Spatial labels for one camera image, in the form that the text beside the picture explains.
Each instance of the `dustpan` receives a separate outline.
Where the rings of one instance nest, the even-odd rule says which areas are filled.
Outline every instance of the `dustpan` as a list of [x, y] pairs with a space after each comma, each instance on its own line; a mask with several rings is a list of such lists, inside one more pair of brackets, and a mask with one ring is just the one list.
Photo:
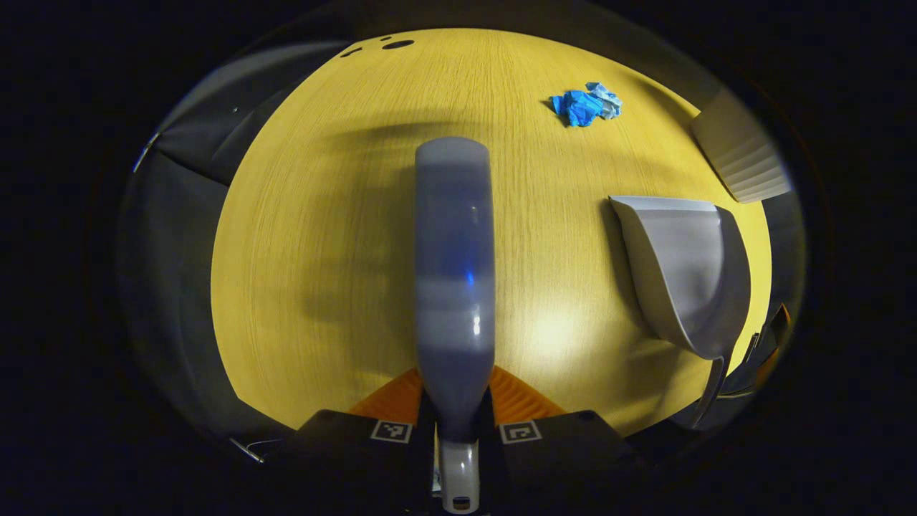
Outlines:
[[689, 199], [611, 196], [621, 220], [637, 300], [662, 339], [713, 361], [691, 418], [713, 404], [745, 327], [751, 273], [732, 213]]

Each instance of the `wood grain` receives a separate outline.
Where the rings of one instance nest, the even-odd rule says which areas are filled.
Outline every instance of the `wood grain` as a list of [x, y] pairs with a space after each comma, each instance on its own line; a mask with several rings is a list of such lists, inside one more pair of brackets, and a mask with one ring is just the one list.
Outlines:
[[[400, 39], [415, 43], [381, 48]], [[414, 151], [444, 136], [491, 152], [497, 365], [624, 434], [701, 394], [710, 363], [643, 320], [609, 195], [733, 212], [752, 271], [734, 356], [745, 354], [767, 310], [768, 229], [760, 203], [736, 203], [691, 139], [695, 107], [616, 62], [521, 34], [421, 30], [341, 53], [357, 47], [280, 106], [226, 198], [213, 314], [240, 399], [298, 428], [415, 366]], [[615, 91], [623, 114], [567, 128], [547, 99], [589, 81]]]

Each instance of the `wooden table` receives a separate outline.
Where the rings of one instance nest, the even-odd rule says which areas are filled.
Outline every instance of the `wooden table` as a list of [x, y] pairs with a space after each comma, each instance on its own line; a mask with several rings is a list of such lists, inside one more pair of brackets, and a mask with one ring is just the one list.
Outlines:
[[[643, 320], [612, 194], [733, 212], [752, 273], [738, 365], [766, 315], [768, 228], [760, 203], [736, 203], [691, 139], [695, 107], [616, 62], [522, 34], [420, 30], [342, 54], [356, 48], [287, 98], [229, 188], [213, 315], [240, 399], [298, 428], [415, 366], [414, 151], [444, 136], [491, 152], [497, 365], [623, 434], [701, 394], [710, 362]], [[623, 114], [565, 127], [548, 97], [590, 81], [618, 94]]]

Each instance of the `dustpan handle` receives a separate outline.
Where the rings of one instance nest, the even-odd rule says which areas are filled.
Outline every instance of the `dustpan handle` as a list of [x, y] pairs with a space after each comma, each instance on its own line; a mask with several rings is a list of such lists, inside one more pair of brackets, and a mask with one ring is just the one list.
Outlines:
[[723, 388], [723, 382], [726, 379], [726, 372], [729, 371], [729, 360], [733, 356], [733, 351], [729, 350], [725, 356], [713, 359], [713, 366], [710, 368], [710, 378], [707, 379], [707, 387], [703, 389], [703, 396], [691, 417], [691, 428], [697, 428], [703, 416], [710, 409], [710, 406], [720, 395], [720, 389]]

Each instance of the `crumpled blue glove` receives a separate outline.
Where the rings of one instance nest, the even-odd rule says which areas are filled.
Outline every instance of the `crumpled blue glove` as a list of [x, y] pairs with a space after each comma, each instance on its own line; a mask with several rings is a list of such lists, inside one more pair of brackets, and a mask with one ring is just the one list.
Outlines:
[[569, 91], [563, 96], [552, 96], [554, 112], [566, 115], [570, 125], [589, 127], [592, 121], [602, 113], [602, 100], [586, 92]]
[[603, 86], [602, 83], [586, 83], [586, 89], [589, 90], [592, 96], [602, 100], [602, 113], [599, 115], [600, 117], [610, 120], [621, 116], [621, 105], [623, 103], [621, 99], [618, 98], [618, 95], [608, 91], [608, 88]]

